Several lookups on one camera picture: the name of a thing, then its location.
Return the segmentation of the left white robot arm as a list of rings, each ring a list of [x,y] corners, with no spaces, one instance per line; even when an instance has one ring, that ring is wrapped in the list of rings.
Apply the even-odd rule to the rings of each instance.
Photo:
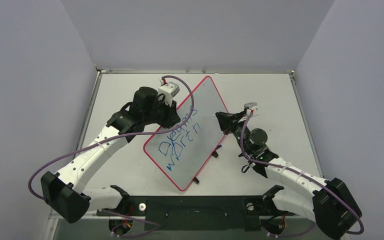
[[[128,193],[121,187],[87,190],[86,185],[113,154],[133,140],[134,133],[142,133],[147,125],[171,128],[181,121],[173,99],[179,91],[172,82],[158,89],[140,87],[133,100],[111,116],[85,151],[56,173],[47,171],[41,177],[45,203],[70,224],[89,211],[111,209],[116,215],[125,214],[129,210]]]

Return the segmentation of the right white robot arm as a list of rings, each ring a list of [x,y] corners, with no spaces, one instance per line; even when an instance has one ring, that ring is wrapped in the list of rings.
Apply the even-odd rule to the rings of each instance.
[[[362,234],[362,212],[346,184],[338,178],[328,180],[307,173],[271,151],[267,133],[248,128],[253,113],[251,109],[216,112],[215,117],[222,133],[236,139],[248,167],[277,182],[263,194],[263,209],[269,214],[286,212],[305,217],[333,240],[352,234],[354,224],[360,227],[356,234]]]

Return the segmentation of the pink-framed whiteboard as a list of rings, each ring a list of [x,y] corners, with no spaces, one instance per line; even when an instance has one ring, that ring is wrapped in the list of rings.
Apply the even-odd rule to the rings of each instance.
[[[177,107],[180,128],[152,135],[144,153],[181,192],[184,192],[221,143],[224,134],[215,116],[228,111],[213,79],[204,77]]]

